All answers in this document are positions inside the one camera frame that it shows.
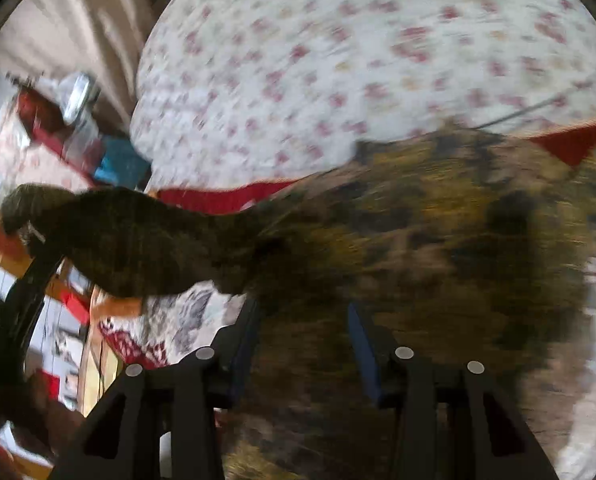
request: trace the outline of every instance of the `beige curtain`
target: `beige curtain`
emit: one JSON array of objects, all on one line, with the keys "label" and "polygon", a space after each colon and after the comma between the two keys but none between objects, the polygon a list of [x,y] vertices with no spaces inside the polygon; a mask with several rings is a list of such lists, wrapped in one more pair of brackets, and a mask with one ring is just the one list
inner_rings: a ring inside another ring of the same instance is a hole
[{"label": "beige curtain", "polygon": [[24,0],[0,30],[0,71],[51,78],[88,72],[102,87],[98,111],[126,128],[154,20],[149,0]]}]

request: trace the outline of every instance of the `wire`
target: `wire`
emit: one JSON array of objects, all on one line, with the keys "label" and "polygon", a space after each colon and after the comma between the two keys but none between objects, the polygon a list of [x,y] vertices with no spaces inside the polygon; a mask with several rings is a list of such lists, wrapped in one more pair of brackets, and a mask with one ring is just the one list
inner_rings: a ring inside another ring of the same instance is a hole
[{"label": "wire", "polygon": [[44,309],[43,338],[40,341],[40,351],[44,353],[44,342],[47,339],[47,321],[49,319],[49,306]]},{"label": "wire", "polygon": [[[58,320],[56,321],[56,328],[60,328],[60,316],[62,316],[62,309],[64,308],[63,304],[60,303],[60,310],[58,311]],[[56,344],[56,330],[54,330],[54,344]],[[52,349],[52,375],[54,374],[54,363],[56,362],[56,353],[55,349]]]},{"label": "wire", "polygon": [[3,272],[2,272],[2,280],[0,281],[0,298],[2,300],[4,300],[4,298],[2,297],[2,289],[4,288],[4,286],[5,286],[5,271],[3,270]]},{"label": "wire", "polygon": [[[593,74],[591,74],[590,76],[588,76],[588,78],[586,79],[586,81],[590,81],[592,79],[594,79],[596,77],[596,70],[593,72]],[[547,105],[550,105],[552,103],[554,103],[555,101],[557,101],[558,99],[561,99],[564,96],[568,96],[570,94],[573,94],[575,92],[579,91],[579,88],[577,86],[573,86],[571,88],[568,88],[567,90],[564,90],[560,93],[558,93],[557,95],[555,95],[554,97],[551,97],[549,99],[545,99],[537,104],[534,104],[533,106],[528,106],[526,108],[523,108],[522,110],[518,110],[517,112],[514,112],[512,114],[508,114],[505,115],[503,117],[500,117],[499,119],[496,119],[494,121],[489,121],[488,123],[483,123],[480,124],[478,126],[474,126],[473,129],[474,130],[481,130],[482,128],[488,128],[489,126],[494,126],[495,124],[499,124],[499,123],[504,123],[505,121],[514,119],[516,117],[520,117],[523,116],[524,114],[528,114],[529,112],[532,112],[534,110],[537,110],[539,108],[543,108]]]},{"label": "wire", "polygon": [[100,386],[102,386],[102,393],[105,393],[105,382],[102,376],[102,340],[100,341],[100,355],[98,355],[98,400],[100,400]]}]

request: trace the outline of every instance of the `black bracket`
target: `black bracket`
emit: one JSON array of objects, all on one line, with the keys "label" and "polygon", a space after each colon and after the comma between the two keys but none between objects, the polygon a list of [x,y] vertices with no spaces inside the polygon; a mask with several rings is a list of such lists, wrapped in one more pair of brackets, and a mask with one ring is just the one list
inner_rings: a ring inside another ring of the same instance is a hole
[{"label": "black bracket", "polygon": [[450,478],[558,479],[522,415],[481,363],[433,364],[399,346],[354,304],[348,328],[366,394],[378,408],[396,409],[391,480],[437,477],[439,403],[447,408]]},{"label": "black bracket", "polygon": [[0,428],[10,420],[26,428],[49,448],[43,415],[25,387],[23,363],[43,304],[44,291],[62,261],[62,253],[47,246],[25,275],[0,300]]},{"label": "black bracket", "polygon": [[174,480],[222,480],[214,408],[232,408],[251,367],[260,322],[247,300],[210,347],[178,364],[129,365],[95,405],[50,480],[159,479],[159,438],[171,431]]}]

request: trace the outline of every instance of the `red cloth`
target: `red cloth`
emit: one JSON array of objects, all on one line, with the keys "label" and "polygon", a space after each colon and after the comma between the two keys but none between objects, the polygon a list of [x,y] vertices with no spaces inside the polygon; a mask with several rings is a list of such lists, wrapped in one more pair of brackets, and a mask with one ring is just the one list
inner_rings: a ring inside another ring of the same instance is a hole
[{"label": "red cloth", "polygon": [[164,349],[164,343],[147,346],[147,348],[143,349],[133,340],[129,332],[119,330],[108,334],[105,333],[102,325],[98,325],[98,328],[105,342],[120,356],[123,363],[127,365],[139,364],[147,370],[167,366],[167,354]]},{"label": "red cloth", "polygon": [[60,293],[60,301],[67,307],[67,310],[72,313],[80,324],[87,324],[89,322],[89,308],[78,296],[72,292],[63,290]]},{"label": "red cloth", "polygon": [[67,126],[62,121],[62,113],[57,104],[49,101],[33,88],[20,89],[18,117],[34,142],[48,147],[60,160],[81,174],[92,186],[94,185],[94,180],[88,171],[92,173],[104,156],[102,140],[89,146],[87,153],[82,154],[83,165],[73,164],[67,160],[64,156],[64,145],[73,133],[73,127]]}]

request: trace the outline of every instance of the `white cloth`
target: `white cloth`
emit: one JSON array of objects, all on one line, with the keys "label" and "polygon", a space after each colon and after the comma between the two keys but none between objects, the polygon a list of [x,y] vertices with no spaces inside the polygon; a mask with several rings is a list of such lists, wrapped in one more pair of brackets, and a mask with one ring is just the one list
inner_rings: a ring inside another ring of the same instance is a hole
[{"label": "white cloth", "polygon": [[173,0],[138,85],[130,130],[152,186],[231,189],[448,118],[553,98],[491,129],[596,118],[596,23],[579,0]]}]

